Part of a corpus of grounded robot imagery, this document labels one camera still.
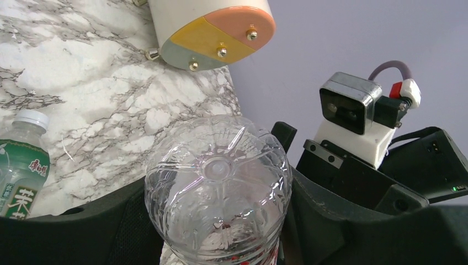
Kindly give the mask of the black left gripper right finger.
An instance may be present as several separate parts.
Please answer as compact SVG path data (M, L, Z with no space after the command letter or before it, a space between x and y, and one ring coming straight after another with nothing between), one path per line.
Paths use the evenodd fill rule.
M467 206L391 216L351 203L293 170L281 241L286 264L466 264Z

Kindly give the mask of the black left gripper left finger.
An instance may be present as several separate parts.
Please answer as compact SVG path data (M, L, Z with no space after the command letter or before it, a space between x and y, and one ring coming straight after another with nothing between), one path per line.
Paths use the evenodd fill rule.
M159 264L144 190L139 179L60 215L1 218L1 264Z

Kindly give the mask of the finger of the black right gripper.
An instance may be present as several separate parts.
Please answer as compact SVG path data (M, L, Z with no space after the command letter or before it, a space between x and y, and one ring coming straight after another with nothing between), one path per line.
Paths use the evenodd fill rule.
M271 134L278 139L286 153L289 151L296 133L296 128L283 121L277 121L271 130Z

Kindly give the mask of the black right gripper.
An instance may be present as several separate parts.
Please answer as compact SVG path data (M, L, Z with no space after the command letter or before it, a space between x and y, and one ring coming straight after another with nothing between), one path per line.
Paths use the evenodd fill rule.
M339 197L389 215L467 195L467 158L445 130L430 126L396 142L374 167L330 141L307 140L296 168Z

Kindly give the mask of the clear bottle red label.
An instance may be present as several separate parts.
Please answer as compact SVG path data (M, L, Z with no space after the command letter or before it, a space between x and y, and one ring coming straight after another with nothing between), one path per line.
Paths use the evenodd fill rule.
M155 147L145 204L182 264L276 264L292 182L270 131L215 115L174 128Z

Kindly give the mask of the green tea bottle white cap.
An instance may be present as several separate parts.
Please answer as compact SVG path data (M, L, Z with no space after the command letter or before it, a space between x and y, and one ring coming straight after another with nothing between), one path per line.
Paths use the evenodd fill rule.
M12 127L1 134L1 217L24 220L50 171L50 156L42 142L49 117L21 110Z

